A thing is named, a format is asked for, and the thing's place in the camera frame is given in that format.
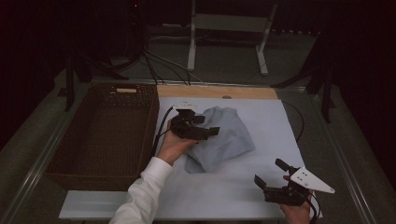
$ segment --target human hand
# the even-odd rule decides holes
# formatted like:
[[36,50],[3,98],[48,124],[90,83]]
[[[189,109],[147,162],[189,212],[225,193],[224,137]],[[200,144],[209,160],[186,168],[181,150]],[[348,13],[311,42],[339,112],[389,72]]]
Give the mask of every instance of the human hand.
[[[170,128],[171,121],[168,121],[168,127]],[[186,151],[186,149],[194,144],[198,143],[197,140],[192,139],[181,139],[171,130],[165,133],[163,138],[163,144],[161,145],[160,152],[157,157],[163,161],[173,165],[174,162]]]
[[[290,180],[289,176],[283,176],[284,179]],[[286,216],[286,220],[289,224],[309,224],[309,212],[311,206],[308,202],[303,203],[301,206],[289,206],[285,204],[280,204],[280,209]]]

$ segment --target crumpled fabric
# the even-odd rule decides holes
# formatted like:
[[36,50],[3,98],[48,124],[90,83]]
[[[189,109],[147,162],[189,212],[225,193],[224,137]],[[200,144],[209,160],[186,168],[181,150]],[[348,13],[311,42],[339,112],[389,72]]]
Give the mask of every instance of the crumpled fabric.
[[186,171],[190,174],[214,171],[222,162],[255,149],[247,127],[239,118],[236,109],[218,106],[202,114],[205,122],[197,127],[220,127],[219,134],[187,150]]

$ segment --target white sleeve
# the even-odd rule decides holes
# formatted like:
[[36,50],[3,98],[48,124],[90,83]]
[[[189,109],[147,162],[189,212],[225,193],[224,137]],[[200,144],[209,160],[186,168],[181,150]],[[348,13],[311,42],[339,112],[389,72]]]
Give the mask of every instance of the white sleeve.
[[126,202],[117,210],[110,224],[151,223],[165,181],[172,173],[173,168],[167,162],[151,158],[141,178],[129,187]]

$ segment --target shirt cuff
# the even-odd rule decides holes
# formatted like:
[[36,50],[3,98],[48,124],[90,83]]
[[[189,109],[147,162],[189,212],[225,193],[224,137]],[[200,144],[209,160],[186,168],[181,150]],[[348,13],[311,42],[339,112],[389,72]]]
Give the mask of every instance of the shirt cuff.
[[152,175],[160,179],[162,182],[165,182],[166,179],[173,173],[173,171],[173,167],[166,161],[163,161],[157,157],[153,157],[148,163],[144,173]]

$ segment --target basket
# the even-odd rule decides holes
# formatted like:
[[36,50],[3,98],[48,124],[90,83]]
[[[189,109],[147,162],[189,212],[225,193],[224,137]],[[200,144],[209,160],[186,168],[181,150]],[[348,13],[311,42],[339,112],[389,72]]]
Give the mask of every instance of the basket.
[[155,85],[93,83],[46,176],[67,190],[127,190],[155,153],[158,111]]

